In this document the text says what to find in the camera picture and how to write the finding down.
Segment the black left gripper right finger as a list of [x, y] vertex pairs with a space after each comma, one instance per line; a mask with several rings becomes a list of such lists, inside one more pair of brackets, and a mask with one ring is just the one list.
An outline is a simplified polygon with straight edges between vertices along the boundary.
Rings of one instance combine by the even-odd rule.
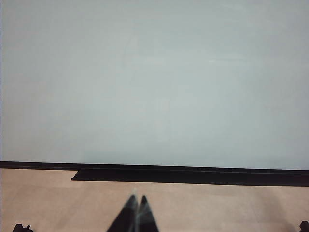
[[137, 212], [138, 232], [159, 232], [152, 210], [145, 195], [142, 196]]

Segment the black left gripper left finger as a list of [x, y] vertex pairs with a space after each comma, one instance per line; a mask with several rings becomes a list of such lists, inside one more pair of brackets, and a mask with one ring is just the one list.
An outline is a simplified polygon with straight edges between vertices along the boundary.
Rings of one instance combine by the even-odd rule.
[[107, 232], [133, 232], [135, 230], [137, 208], [137, 197], [131, 195], [107, 229]]

